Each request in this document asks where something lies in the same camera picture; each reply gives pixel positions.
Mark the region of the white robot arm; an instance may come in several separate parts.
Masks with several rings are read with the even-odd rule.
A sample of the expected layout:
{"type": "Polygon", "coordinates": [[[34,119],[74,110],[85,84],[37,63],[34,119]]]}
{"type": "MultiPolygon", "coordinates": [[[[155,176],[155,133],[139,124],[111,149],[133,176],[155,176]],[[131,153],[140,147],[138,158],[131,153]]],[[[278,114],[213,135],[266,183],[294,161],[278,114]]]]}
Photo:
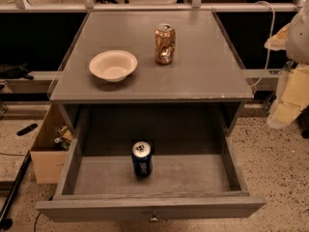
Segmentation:
{"type": "Polygon", "coordinates": [[[267,124],[274,129],[289,126],[309,106],[309,1],[265,43],[269,50],[285,50],[296,63],[291,71],[280,73],[276,99],[270,107],[267,124]]]}

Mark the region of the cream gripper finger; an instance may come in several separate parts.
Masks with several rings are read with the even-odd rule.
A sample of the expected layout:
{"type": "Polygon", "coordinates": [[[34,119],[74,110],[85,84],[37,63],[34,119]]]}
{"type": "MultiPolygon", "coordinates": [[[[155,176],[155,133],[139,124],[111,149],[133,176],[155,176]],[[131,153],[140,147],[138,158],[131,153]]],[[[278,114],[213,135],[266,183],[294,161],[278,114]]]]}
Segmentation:
{"type": "Polygon", "coordinates": [[[309,105],[309,66],[297,65],[291,71],[280,73],[276,99],[267,116],[273,129],[289,126],[309,105]]]}
{"type": "Polygon", "coordinates": [[[285,50],[288,31],[291,24],[288,23],[282,27],[275,35],[271,36],[265,43],[265,48],[269,50],[285,50]]]}

